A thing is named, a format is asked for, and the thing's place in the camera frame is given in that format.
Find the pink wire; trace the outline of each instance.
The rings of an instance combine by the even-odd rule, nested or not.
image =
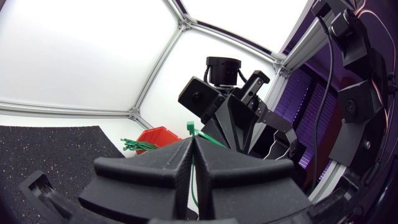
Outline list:
[[[387,111],[386,111],[386,108],[384,107],[384,105],[383,105],[383,101],[381,100],[381,94],[380,94],[380,91],[379,91],[379,89],[377,88],[377,86],[376,86],[376,84],[375,84],[375,82],[373,81],[373,78],[372,78],[372,83],[373,83],[373,86],[374,86],[374,88],[376,89],[376,92],[377,92],[377,96],[379,97],[379,100],[380,100],[380,103],[381,103],[381,106],[383,107],[383,109],[384,109],[384,115],[386,116],[386,127],[384,128],[384,134],[386,133],[386,131],[387,131],[387,128],[388,128],[388,115],[387,115]]]
[[[396,70],[396,45],[394,43],[394,39],[392,39],[390,32],[388,31],[387,27],[384,25],[383,21],[381,21],[381,19],[379,18],[379,16],[376,15],[376,13],[370,11],[369,9],[364,9],[359,11],[358,13],[358,18],[361,17],[364,13],[370,13],[374,16],[376,16],[376,18],[379,20],[379,22],[381,23],[381,25],[383,25],[383,27],[385,28],[385,30],[388,33],[388,36],[391,39],[392,45],[394,46],[394,58],[393,58],[393,62],[392,62],[392,71],[394,72]]]
[[[365,7],[366,0],[363,0],[362,5],[354,11],[354,15],[356,16],[357,13]]]

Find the screw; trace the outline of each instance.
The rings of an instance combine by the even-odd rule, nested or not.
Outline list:
[[[365,149],[370,149],[371,148],[371,142],[366,141],[365,142]]]

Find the black plastic fixture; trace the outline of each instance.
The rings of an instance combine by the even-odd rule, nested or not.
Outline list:
[[[210,67],[210,83],[214,86],[236,85],[241,61],[233,58],[207,57],[206,65]]]

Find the speckled foam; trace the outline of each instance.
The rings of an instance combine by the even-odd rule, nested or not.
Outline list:
[[[18,185],[41,170],[53,188],[78,203],[94,176],[97,157],[123,157],[101,128],[27,128],[0,126],[0,192],[20,223],[47,223]]]

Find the green wire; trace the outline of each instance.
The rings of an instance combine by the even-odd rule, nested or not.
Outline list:
[[[192,194],[192,199],[193,199],[193,203],[195,203],[195,205],[199,208],[198,205],[198,201],[195,198],[195,194],[193,193],[193,169],[194,169],[195,165],[194,165],[194,160],[193,160],[193,156],[192,156],[192,171],[191,171],[191,194]]]

